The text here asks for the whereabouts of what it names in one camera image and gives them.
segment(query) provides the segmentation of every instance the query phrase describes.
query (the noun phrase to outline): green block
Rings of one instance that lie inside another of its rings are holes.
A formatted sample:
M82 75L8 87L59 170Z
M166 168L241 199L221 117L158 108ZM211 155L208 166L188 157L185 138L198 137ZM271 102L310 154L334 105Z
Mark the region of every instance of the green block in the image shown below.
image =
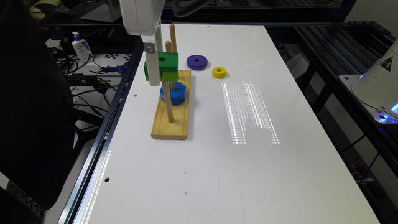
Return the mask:
M159 71L163 72L177 72L178 78L178 53L172 52L158 52L159 58ZM145 76L148 77L147 62L144 64Z
M178 72L162 72L162 75L160 76L160 80L162 82L164 82L164 81L176 82L176 81L178 81Z

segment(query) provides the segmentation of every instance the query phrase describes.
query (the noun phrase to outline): plastic bottle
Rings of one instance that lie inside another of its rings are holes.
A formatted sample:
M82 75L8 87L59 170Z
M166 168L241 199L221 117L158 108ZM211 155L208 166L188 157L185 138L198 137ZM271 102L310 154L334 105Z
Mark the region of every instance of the plastic bottle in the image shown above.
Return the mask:
M80 61L85 63L90 59L90 55L93 56L93 54L91 53L87 41L80 38L78 32L72 33L74 35L73 38L75 39L75 41L72 42L72 46L75 49L77 56L79 56Z

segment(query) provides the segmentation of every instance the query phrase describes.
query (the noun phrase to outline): purple ring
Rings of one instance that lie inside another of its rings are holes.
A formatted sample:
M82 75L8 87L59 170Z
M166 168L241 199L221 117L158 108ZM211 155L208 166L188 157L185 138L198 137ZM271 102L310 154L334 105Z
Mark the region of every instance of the purple ring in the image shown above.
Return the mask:
M207 58L202 55L191 55L187 58L188 68L202 70L207 66Z

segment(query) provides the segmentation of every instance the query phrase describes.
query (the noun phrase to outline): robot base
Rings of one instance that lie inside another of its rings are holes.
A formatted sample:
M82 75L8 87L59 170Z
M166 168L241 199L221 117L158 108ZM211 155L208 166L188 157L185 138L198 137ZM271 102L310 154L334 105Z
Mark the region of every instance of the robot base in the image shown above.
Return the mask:
M347 89L353 93L351 87L360 79L361 75L339 75L339 79L341 82L344 83L345 87L347 87ZM365 108L366 110L369 112L369 114L372 115L372 117L379 123L382 124L398 124L398 119L396 119L395 117L387 114L386 112L383 112L381 110L375 109L373 107L370 107L366 104L364 104L363 102L361 102L360 100L358 100Z

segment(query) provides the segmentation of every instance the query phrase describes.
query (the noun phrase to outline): blue label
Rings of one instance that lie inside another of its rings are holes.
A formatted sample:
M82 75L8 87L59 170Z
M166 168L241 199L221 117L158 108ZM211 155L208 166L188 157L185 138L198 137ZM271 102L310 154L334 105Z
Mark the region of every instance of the blue label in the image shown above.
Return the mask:
M83 41L81 44L83 44L83 46L85 46L87 48L87 50L90 50L90 48L88 48L88 44L86 41Z

